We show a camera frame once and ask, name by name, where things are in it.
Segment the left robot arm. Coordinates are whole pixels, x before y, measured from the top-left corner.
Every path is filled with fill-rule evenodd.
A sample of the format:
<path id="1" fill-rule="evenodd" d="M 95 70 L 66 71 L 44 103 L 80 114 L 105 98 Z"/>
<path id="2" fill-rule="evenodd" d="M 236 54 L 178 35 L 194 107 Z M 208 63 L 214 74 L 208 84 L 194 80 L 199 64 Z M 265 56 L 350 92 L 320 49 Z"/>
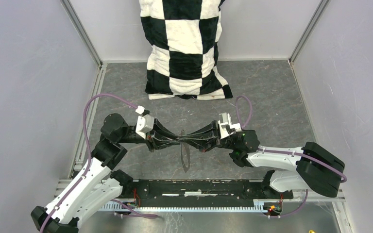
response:
<path id="1" fill-rule="evenodd" d="M 31 217 L 41 233 L 77 233 L 84 222 L 105 204 L 133 192 L 133 178 L 114 171 L 127 150 L 122 143 L 145 143 L 151 150 L 179 144 L 179 136 L 150 116 L 139 116 L 130 126 L 120 114 L 108 115 L 101 137 L 87 162 L 67 187 L 45 207 L 36 206 Z"/>

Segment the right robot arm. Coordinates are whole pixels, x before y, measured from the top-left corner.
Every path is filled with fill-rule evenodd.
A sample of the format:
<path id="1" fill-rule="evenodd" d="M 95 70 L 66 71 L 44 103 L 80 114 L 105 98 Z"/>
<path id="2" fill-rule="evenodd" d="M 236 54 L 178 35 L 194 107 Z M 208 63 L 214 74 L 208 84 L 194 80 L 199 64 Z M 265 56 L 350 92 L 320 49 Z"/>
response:
<path id="1" fill-rule="evenodd" d="M 181 143 L 200 152 L 213 148 L 231 150 L 229 154 L 239 167 L 270 167 L 261 185 L 267 198 L 293 189 L 311 189 L 329 198 L 338 195 L 340 184 L 347 181 L 345 164 L 315 142 L 303 147 L 277 148 L 261 146 L 254 130 L 240 124 L 213 121 L 208 126 L 179 137 Z"/>

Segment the large metal keyring plate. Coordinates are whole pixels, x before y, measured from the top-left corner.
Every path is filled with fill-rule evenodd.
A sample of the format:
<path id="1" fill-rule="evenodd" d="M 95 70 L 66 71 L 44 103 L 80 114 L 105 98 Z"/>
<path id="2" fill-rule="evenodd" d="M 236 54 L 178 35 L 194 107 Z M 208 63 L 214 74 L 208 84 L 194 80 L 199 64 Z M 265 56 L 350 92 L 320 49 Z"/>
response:
<path id="1" fill-rule="evenodd" d="M 190 169 L 190 148 L 187 143 L 184 141 L 180 142 L 180 156 L 181 156 L 181 164 L 185 173 L 187 173 Z"/>

